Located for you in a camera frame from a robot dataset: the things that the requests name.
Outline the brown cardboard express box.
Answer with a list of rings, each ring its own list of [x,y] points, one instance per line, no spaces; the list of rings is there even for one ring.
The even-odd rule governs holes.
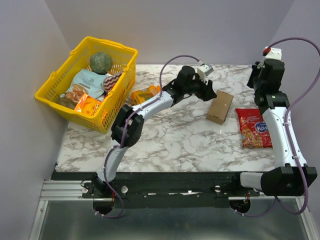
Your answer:
[[[223,125],[226,121],[234,96],[220,90],[216,92],[216,95],[217,97],[212,100],[206,119],[213,123]]]

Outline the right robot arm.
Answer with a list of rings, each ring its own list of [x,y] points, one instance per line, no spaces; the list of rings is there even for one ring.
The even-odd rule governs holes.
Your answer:
[[[280,91],[285,64],[277,59],[266,59],[252,66],[247,86],[254,89],[258,106],[270,134],[274,153],[274,169],[267,172],[241,172],[230,183],[230,191],[241,196],[248,188],[267,196],[306,196],[308,187],[317,178],[315,167],[310,167],[302,155],[291,123],[287,95]]]

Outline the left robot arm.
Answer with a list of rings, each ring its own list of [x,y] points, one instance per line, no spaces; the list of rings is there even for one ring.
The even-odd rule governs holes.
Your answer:
[[[113,145],[106,155],[102,168],[91,180],[93,191],[99,197],[104,198],[110,194],[110,182],[115,179],[121,160],[126,151],[139,141],[144,123],[148,119],[178,104],[185,95],[195,95],[204,102],[217,97],[213,90],[213,82],[207,80],[213,71],[213,67],[205,63],[196,69],[185,65],[174,80],[162,86],[160,92],[149,100],[133,107],[128,105],[121,107],[111,127]]]

